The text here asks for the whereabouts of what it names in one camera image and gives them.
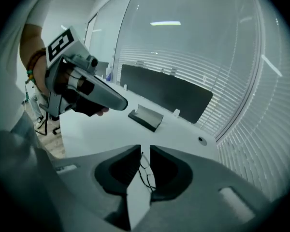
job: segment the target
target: white shirt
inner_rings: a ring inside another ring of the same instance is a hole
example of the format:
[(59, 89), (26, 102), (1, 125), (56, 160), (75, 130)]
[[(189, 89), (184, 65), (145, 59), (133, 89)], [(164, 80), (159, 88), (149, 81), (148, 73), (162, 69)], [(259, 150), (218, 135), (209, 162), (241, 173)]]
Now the white shirt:
[(42, 27), (53, 0), (23, 0), (0, 36), (0, 131), (10, 131), (21, 118), (24, 94), (16, 86), (17, 54), (24, 25)]

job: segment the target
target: white strip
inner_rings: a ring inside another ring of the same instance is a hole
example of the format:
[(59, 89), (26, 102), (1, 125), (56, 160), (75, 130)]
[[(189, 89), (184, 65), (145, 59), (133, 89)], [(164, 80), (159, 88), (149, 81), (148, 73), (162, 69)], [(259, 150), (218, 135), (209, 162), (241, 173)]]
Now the white strip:
[(181, 25), (180, 21), (157, 21), (151, 22), (150, 25), (152, 26), (164, 26), (164, 25)]
[(240, 20), (240, 23), (245, 22), (245, 21), (250, 21), (250, 20), (252, 20), (252, 17), (247, 16), (247, 17), (243, 18), (242, 20)]
[(180, 114), (180, 110), (175, 109), (175, 111), (173, 112), (173, 115), (174, 115), (175, 117), (178, 117), (179, 114)]
[(66, 172), (68, 172), (68, 171), (72, 171), (72, 170), (74, 170), (74, 169), (77, 169), (77, 167), (76, 167), (74, 164), (72, 164), (72, 165), (68, 165), (68, 166), (60, 167), (60, 168), (58, 168), (58, 170), (56, 170), (56, 172), (57, 172), (58, 174), (63, 174), (63, 173), (66, 173)]
[(274, 66), (274, 64), (272, 64), (270, 62), (270, 60), (264, 54), (261, 55), (261, 58), (272, 68), (273, 71), (276, 72), (277, 75), (279, 75), (280, 77), (282, 77), (281, 72)]
[(82, 75), (80, 73), (78, 73), (76, 70), (73, 70), (70, 74), (68, 85), (77, 89), (78, 81), (81, 77)]
[(255, 217), (251, 209), (237, 196), (231, 188), (223, 188), (219, 191), (224, 201), (233, 210), (235, 215), (243, 222), (246, 223)]

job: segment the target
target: black cable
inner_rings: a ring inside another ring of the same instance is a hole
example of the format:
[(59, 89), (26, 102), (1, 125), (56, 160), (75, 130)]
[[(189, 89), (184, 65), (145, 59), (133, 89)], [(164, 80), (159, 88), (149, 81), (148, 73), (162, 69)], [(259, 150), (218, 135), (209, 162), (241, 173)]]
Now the black cable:
[(77, 79), (77, 80), (81, 80), (81, 79), (82, 79), (82, 78), (78, 78), (78, 77), (72, 76), (71, 74), (69, 74), (69, 73), (67, 73), (67, 72), (65, 72), (65, 73), (68, 74), (69, 76), (71, 76), (71, 77)]
[(145, 186), (147, 186), (148, 188), (150, 188), (151, 189), (151, 191), (153, 192), (153, 188), (155, 188), (155, 187), (151, 187), (151, 185), (149, 184), (149, 185), (147, 185), (146, 183), (145, 183), (145, 181), (143, 180), (143, 177), (142, 177), (142, 174), (141, 174), (141, 171), (138, 169), (138, 171), (139, 171), (139, 174), (140, 174), (140, 178), (141, 178), (141, 180), (142, 180), (142, 182), (143, 182), (143, 184), (145, 185)]

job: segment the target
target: jeans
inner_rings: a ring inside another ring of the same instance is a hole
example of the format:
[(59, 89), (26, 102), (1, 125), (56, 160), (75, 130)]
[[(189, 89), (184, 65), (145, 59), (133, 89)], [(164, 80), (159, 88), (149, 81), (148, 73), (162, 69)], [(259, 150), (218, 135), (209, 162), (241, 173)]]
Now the jeans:
[(38, 102), (40, 104), (45, 104), (45, 100), (40, 94), (40, 92), (35, 87), (35, 94), (29, 99), (29, 104), (32, 108), (32, 111), (34, 112), (35, 118), (38, 119), (39, 117), (44, 116), (45, 117), (45, 111), (41, 111)]
[(14, 128), (11, 130), (11, 133), (17, 134), (28, 141), (32, 143), (32, 146), (34, 148), (42, 148), (46, 150), (48, 157), (50, 160), (55, 160), (56, 158), (47, 151), (47, 149), (41, 144), (32, 123), (31, 118), (29, 115), (24, 112), (20, 120), (17, 122), (17, 124), (14, 126)]

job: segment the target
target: ceiling light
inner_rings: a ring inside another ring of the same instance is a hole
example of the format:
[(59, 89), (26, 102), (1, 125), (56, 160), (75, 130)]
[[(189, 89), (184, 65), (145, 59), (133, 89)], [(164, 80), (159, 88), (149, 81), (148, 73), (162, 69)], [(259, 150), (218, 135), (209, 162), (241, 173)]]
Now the ceiling light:
[(165, 26), (165, 25), (181, 25), (180, 21), (157, 21), (157, 22), (151, 22), (150, 25), (152, 26)]

